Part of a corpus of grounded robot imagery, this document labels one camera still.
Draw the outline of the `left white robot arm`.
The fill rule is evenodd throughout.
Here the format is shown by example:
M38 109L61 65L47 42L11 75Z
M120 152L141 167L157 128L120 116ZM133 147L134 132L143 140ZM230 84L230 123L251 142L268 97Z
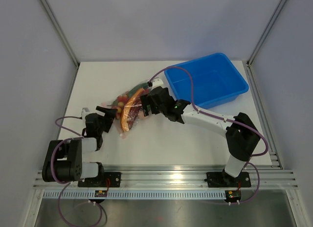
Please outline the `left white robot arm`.
M61 129L74 134L74 137L50 141L42 168L45 182L66 184L78 182L79 187L109 187L110 175L100 162L83 162L83 154L99 151L103 144L103 133L111 129L117 109L96 107L102 114L92 113L83 108L81 116L63 116L55 120ZM85 124L81 133L61 125L63 119L82 120Z

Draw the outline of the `clear zip top bag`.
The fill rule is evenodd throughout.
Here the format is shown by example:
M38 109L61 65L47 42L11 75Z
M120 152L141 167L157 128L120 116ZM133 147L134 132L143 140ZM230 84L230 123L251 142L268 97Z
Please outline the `clear zip top bag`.
M116 109L114 125L121 138L125 138L139 119L144 118L140 97L152 90L152 83L141 82L114 100L101 103L102 107Z

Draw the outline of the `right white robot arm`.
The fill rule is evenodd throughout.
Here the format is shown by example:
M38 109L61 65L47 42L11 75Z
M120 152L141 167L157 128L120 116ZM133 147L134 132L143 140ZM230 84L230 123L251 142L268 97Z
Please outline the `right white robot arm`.
M239 113L233 119L215 116L202 108L194 109L189 101L175 100L163 87L142 95L140 100L145 116L161 113L172 122L199 126L225 137L229 159L221 172L207 172L205 182L208 187L251 187L249 174L243 168L261 137L248 115Z

